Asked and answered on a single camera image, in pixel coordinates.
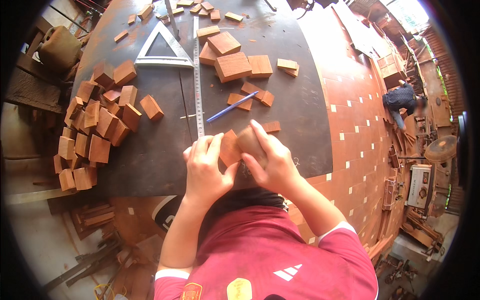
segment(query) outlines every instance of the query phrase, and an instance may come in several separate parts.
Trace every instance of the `measuring tape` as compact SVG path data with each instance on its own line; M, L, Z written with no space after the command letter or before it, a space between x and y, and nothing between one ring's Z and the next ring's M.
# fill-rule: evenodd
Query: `measuring tape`
M197 37L198 17L193 17L193 86L195 89L195 119L197 122L198 137L205 135L204 132L204 111L202 108L202 86L200 85L200 42Z

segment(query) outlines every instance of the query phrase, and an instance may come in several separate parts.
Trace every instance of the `hand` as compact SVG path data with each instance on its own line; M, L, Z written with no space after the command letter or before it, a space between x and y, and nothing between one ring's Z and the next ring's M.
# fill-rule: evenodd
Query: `hand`
M228 192L235 179L240 163L231 165L222 175L218 170L218 156L223 133L203 136L183 152L187 163L187 190L184 201L202 209Z
M251 120L250 125L267 154L268 164L264 170L248 153L241 154L243 161L259 186L286 195L302 179L293 163L290 150L273 135L267 135L257 121Z

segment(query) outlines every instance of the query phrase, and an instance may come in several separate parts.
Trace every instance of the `person's right hand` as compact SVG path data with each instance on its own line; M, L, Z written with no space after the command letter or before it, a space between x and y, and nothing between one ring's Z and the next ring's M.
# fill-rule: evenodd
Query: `person's right hand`
M293 163L290 150L276 137L267 134L257 121L251 120L250 125L267 154L268 164L264 170L248 153L241 154L243 161L259 186L275 193L287 194L302 178Z

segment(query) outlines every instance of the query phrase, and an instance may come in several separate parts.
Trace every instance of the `white sleeve cuff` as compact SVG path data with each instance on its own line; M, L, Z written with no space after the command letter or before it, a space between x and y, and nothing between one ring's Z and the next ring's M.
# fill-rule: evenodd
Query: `white sleeve cuff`
M339 228L345 228L345 229L348 229L348 230L351 230L353 233L357 234L355 232L355 229L352 227L352 225L350 225L349 223L345 222L345 221L341 221L337 226L333 227L330 231L328 231L327 233L324 233L322 234L321 236L318 237L318 242L320 242L324 237L326 237L330 232L334 231L334 230L337 230Z
M188 276L190 276L189 273L182 271L182 270L177 270L177 269L163 269L158 271L155 274L155 280L162 278L162 277L176 277L176 278L182 278L182 279L188 279Z

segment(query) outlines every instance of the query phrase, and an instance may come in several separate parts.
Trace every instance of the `person's left hand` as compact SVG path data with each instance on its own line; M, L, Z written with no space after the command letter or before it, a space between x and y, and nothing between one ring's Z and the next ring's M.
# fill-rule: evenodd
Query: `person's left hand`
M228 167L225 175L218 170L222 138L223 133L203 136L183 152L183 159L187 163L187 190L184 200L188 204L209 209L232 188L240 163Z

